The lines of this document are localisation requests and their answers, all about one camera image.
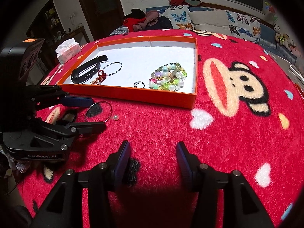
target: door frame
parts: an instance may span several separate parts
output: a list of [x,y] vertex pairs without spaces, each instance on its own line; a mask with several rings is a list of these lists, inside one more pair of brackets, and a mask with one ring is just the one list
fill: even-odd
[[[118,8],[119,16],[121,18],[121,25],[122,25],[123,22],[124,22],[124,16],[125,16],[125,14],[123,12],[123,7],[121,5],[120,0],[115,0],[115,1],[117,3],[117,8]],[[98,32],[97,32],[98,28],[96,28],[96,26],[95,26],[96,24],[92,21],[92,18],[90,17],[90,14],[89,14],[88,10],[86,9],[86,5],[84,3],[84,0],[79,0],[79,2],[80,2],[80,6],[82,8],[83,14],[85,16],[85,19],[87,20],[89,29],[92,33],[93,39],[94,40],[99,39],[99,37],[97,36],[98,35]]]

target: cartoon monkey face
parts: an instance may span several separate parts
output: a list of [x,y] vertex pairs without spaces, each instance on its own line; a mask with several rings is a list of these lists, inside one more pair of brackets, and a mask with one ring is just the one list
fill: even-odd
[[224,115],[234,116],[239,101],[246,102],[255,115],[270,115],[267,89],[245,64],[233,62],[227,68],[218,59],[210,58],[204,63],[203,74],[209,96]]

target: monkey ear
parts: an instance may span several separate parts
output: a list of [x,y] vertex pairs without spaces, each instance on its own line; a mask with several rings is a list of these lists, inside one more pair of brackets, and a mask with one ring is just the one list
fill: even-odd
[[251,109],[252,113],[257,116],[269,116],[270,115],[270,108],[267,103],[261,104],[248,104],[249,108]]
[[240,62],[233,62],[232,63],[232,68],[249,70],[249,68],[245,64],[240,63]]

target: orange box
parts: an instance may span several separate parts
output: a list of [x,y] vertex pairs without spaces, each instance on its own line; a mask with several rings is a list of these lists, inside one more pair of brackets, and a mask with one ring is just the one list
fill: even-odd
[[[117,45],[124,43],[134,42],[186,42],[194,43],[194,85],[193,93],[183,93],[177,91],[154,90],[147,88],[134,88],[134,87],[120,87],[120,86],[105,86],[105,85],[90,85],[90,84],[64,84],[70,78],[72,71],[77,68],[90,54],[92,54],[98,47]],[[194,107],[195,98],[197,95],[197,42],[196,38],[179,37],[179,36],[143,36],[135,38],[124,38],[101,42],[94,45],[83,56],[78,59],[75,64],[64,74],[57,85],[60,85],[66,92],[73,94],[82,94],[88,96],[99,96],[108,98],[126,99],[161,105],[170,105],[183,108],[192,109]]]

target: butterfly pillow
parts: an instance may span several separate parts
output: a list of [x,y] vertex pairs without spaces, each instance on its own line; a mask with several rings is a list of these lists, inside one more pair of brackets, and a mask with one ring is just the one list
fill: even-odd
[[260,19],[227,10],[229,28],[232,36],[259,43],[261,38]]
[[170,19],[173,29],[194,29],[194,25],[189,17],[189,9],[186,5],[169,7],[162,15]]

